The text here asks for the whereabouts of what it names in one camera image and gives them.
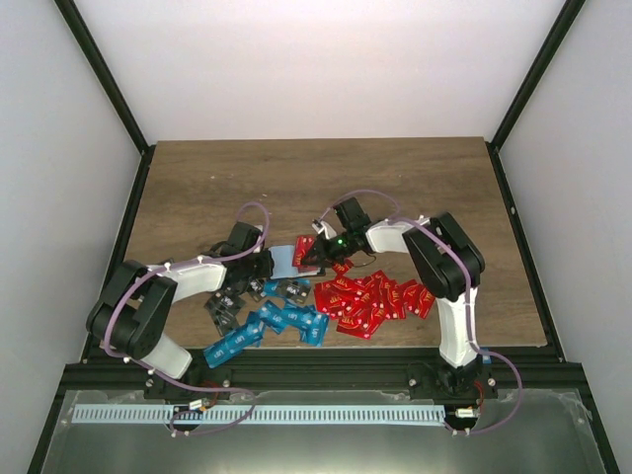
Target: wooden table surface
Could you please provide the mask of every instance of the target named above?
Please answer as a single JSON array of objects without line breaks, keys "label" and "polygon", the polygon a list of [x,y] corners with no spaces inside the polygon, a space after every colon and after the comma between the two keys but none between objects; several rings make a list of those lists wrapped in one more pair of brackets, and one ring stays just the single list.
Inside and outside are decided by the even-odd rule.
[{"label": "wooden table surface", "polygon": [[[476,305],[480,344],[546,344],[482,138],[160,142],[126,257],[143,264],[190,259],[225,240],[235,212],[249,200],[263,203],[272,215],[268,245],[293,244],[296,235],[313,232],[310,222],[330,203],[355,189],[388,193],[401,203],[403,215],[414,218],[449,210],[487,264]],[[380,197],[358,198],[373,219],[391,211]],[[262,222],[256,210],[244,217],[253,224]],[[358,264],[366,260],[355,258]],[[417,275],[407,255],[381,254],[350,276],[379,269],[399,282]],[[239,314],[241,322],[260,305],[243,297],[249,303]],[[167,334],[186,347],[215,342],[219,336],[203,308],[207,299],[199,294],[175,303]],[[332,322],[325,346],[436,346],[439,339],[434,307],[426,320],[409,315],[384,322],[370,341],[338,333]],[[292,328],[281,335],[267,331],[263,346],[304,347]]]}]

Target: white wall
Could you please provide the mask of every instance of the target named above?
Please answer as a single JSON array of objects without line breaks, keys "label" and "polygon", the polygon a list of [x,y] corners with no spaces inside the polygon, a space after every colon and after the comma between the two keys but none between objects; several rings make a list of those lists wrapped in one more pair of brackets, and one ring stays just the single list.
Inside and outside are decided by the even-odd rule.
[{"label": "white wall", "polygon": [[0,471],[27,472],[76,362],[138,154],[47,0],[0,2]]},{"label": "white wall", "polygon": [[563,0],[79,0],[150,142],[492,138]]},{"label": "white wall", "polygon": [[565,352],[632,472],[632,5],[587,2],[502,150]]}]

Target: black metal frame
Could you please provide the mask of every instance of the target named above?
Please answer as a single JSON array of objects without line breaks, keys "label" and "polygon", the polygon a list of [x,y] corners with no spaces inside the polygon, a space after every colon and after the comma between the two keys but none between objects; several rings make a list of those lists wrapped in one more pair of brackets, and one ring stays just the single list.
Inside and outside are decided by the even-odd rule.
[{"label": "black metal frame", "polygon": [[[123,261],[155,146],[149,146],[144,139],[74,1],[55,0],[55,3],[141,154],[140,165],[108,267],[107,283],[114,269]],[[592,412],[592,432],[598,443],[606,470],[617,473],[619,470],[594,404],[584,370],[580,364],[569,363],[564,360],[564,352],[499,157],[500,149],[584,3],[585,0],[566,1],[517,91],[496,135],[490,143],[487,143],[490,160],[512,224],[513,234],[547,341],[547,345],[540,348],[496,348],[496,351],[509,357],[516,364],[523,378],[524,386],[527,388],[577,389],[579,391],[584,405]],[[193,350],[192,353],[194,359],[199,357],[198,351]],[[412,398],[427,398],[427,393],[411,389],[408,380],[417,365],[432,362],[435,359],[436,349],[430,348],[245,351],[218,369],[208,370],[207,375],[209,379],[216,382],[228,379],[233,386],[257,391],[278,389],[408,390]],[[493,361],[486,367],[497,380],[497,388],[515,387],[513,373],[502,363]],[[107,357],[99,349],[98,343],[89,338],[83,353],[82,363],[69,364],[64,370],[29,472],[39,473],[43,467],[63,396],[67,390],[145,390],[146,395],[153,398],[174,401],[183,397],[187,398],[186,392],[183,393],[171,386],[154,385],[154,388],[148,389],[145,385],[148,376],[147,372],[139,366],[125,365],[119,360]]]}]

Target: black card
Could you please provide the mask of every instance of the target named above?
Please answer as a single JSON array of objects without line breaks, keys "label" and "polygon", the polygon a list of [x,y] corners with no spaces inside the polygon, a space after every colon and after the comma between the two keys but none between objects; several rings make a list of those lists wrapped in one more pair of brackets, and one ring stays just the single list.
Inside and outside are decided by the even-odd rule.
[{"label": "black card", "polygon": [[264,292],[264,281],[262,279],[251,279],[248,282],[248,294],[257,302],[266,297]]},{"label": "black card", "polygon": [[311,287],[295,279],[285,279],[276,286],[276,294],[295,303],[303,304]]},{"label": "black card", "polygon": [[210,314],[219,335],[224,337],[231,331],[239,328],[237,313],[245,304],[246,302],[239,296],[216,291],[208,299],[204,308]]}]

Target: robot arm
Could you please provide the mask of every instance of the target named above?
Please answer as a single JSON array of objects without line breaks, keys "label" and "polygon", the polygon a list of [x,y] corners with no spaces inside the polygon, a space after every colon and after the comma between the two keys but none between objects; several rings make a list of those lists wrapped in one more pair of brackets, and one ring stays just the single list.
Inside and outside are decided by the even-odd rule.
[{"label": "robot arm", "polygon": [[[436,297],[441,343],[439,353],[453,369],[461,369],[476,359],[470,344],[465,316],[465,279],[461,269],[445,255],[436,244],[410,222],[371,223],[355,198],[348,199],[334,207],[345,232],[329,237],[332,227],[322,222],[314,228],[319,232],[312,258],[340,261],[357,251],[367,254],[398,252],[411,255],[420,280]],[[485,270],[483,256],[463,232],[451,214],[420,218],[416,221],[425,226],[433,235],[449,245],[465,264],[472,280],[470,309],[474,315],[474,302],[480,273]],[[472,336],[475,337],[472,322]]]},{"label": "robot arm", "polygon": [[[260,228],[237,222],[218,251],[217,257],[237,255],[256,245]],[[171,305],[201,292],[213,292],[222,286],[247,284],[249,277],[272,274],[270,251],[261,248],[239,260],[208,263],[200,256],[185,266],[170,264],[145,267],[135,261],[123,262],[104,288],[93,307],[86,327],[103,340],[111,317],[122,296],[147,272],[165,268],[150,278],[131,297],[138,303],[127,303],[114,326],[110,343],[119,352],[141,360],[171,378],[181,378],[192,361],[191,354],[163,333]]]}]

